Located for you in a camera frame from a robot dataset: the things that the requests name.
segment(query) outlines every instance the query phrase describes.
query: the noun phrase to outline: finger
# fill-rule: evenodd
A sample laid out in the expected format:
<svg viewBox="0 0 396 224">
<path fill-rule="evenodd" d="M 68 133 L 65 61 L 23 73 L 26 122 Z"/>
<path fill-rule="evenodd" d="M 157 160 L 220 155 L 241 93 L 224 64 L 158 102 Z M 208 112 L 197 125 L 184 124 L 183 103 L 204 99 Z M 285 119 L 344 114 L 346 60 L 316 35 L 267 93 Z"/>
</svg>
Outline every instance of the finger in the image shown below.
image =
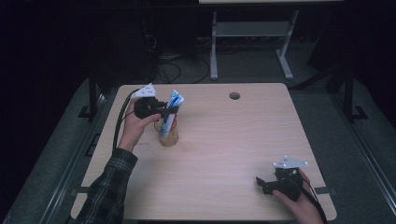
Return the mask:
<svg viewBox="0 0 396 224">
<path fill-rule="evenodd" d="M 146 117 L 145 119 L 142 119 L 142 124 L 146 127 L 151 122 L 154 122 L 155 120 L 159 120 L 160 118 L 161 118 L 161 114 L 150 115 L 150 116 Z"/>
<path fill-rule="evenodd" d="M 276 189 L 274 189 L 273 195 L 278 198 L 283 204 L 285 204 L 291 211 L 294 209 L 295 202 L 288 198 L 288 196 L 284 195 L 282 192 Z"/>
</svg>

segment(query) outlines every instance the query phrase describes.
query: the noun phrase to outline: flannel shirt sleeve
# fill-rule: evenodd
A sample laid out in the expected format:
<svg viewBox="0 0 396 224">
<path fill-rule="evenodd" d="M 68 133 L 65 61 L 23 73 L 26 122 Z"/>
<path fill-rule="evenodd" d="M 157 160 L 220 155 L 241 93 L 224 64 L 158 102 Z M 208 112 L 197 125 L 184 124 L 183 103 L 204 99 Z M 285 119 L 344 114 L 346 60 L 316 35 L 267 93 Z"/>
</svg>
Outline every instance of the flannel shirt sleeve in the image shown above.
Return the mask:
<svg viewBox="0 0 396 224">
<path fill-rule="evenodd" d="M 125 193 L 137 157 L 116 148 L 103 173 L 90 185 L 75 223 L 122 223 Z"/>
</svg>

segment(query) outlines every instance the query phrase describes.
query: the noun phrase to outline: black wall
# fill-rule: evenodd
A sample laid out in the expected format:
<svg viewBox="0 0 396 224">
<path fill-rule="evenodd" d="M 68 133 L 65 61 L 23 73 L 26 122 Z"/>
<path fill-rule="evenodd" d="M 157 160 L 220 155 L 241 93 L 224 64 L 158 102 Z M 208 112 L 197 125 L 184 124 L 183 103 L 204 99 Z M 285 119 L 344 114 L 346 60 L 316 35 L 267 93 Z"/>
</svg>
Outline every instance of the black wall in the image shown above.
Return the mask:
<svg viewBox="0 0 396 224">
<path fill-rule="evenodd" d="M 87 73 L 67 4 L 0 4 L 2 221 Z"/>
</svg>

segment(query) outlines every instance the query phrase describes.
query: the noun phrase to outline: metal stand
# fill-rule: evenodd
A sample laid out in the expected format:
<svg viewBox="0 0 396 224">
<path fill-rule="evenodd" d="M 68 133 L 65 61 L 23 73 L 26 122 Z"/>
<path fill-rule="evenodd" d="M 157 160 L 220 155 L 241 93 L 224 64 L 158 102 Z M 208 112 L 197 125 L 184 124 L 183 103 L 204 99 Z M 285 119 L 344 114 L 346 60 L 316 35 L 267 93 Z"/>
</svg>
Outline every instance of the metal stand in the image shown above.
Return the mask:
<svg viewBox="0 0 396 224">
<path fill-rule="evenodd" d="M 233 21 L 217 22 L 217 12 L 213 12 L 212 22 L 212 50 L 210 52 L 210 77 L 219 78 L 216 58 L 216 38 L 218 36 L 284 36 L 285 42 L 281 49 L 276 50 L 276 56 L 282 66 L 286 79 L 293 79 L 285 54 L 289 46 L 294 24 L 299 11 L 295 10 L 290 21 Z"/>
<path fill-rule="evenodd" d="M 291 73 L 291 70 L 289 68 L 288 61 L 286 61 L 285 55 L 286 55 L 286 50 L 288 49 L 288 46 L 289 46 L 291 35 L 293 34 L 294 25 L 296 23 L 298 13 L 299 13 L 298 10 L 295 10 L 293 12 L 293 15 L 291 16 L 291 20 L 290 20 L 290 23 L 288 26 L 288 30 L 285 34 L 285 43 L 283 43 L 282 49 L 276 50 L 276 56 L 279 59 L 280 66 L 282 66 L 283 74 L 285 74 L 285 78 L 288 80 L 293 79 L 293 74 Z"/>
</svg>

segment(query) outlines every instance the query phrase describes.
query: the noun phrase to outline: human hand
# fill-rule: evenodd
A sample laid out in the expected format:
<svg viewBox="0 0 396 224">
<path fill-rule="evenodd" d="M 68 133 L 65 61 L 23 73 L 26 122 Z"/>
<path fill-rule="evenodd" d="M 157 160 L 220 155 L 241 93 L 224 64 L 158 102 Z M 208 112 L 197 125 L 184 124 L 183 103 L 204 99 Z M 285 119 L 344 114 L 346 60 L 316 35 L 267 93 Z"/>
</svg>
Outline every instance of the human hand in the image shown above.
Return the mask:
<svg viewBox="0 0 396 224">
<path fill-rule="evenodd" d="M 303 181 L 303 188 L 311 195 L 311 189 L 309 188 L 309 179 L 300 170 L 300 175 L 306 181 Z M 323 221 L 320 217 L 318 209 L 308 200 L 308 198 L 301 193 L 297 202 L 292 201 L 288 196 L 284 195 L 278 190 L 273 191 L 273 195 L 277 197 L 283 204 L 285 204 L 289 210 L 294 214 L 294 217 L 300 224 L 322 224 Z"/>
<path fill-rule="evenodd" d="M 161 118 L 160 114 L 151 115 L 145 119 L 140 119 L 134 114 L 134 103 L 137 99 L 131 99 L 128 109 L 125 112 L 124 129 L 119 142 L 119 148 L 133 152 L 139 138 L 145 128 L 153 121 Z"/>
</svg>

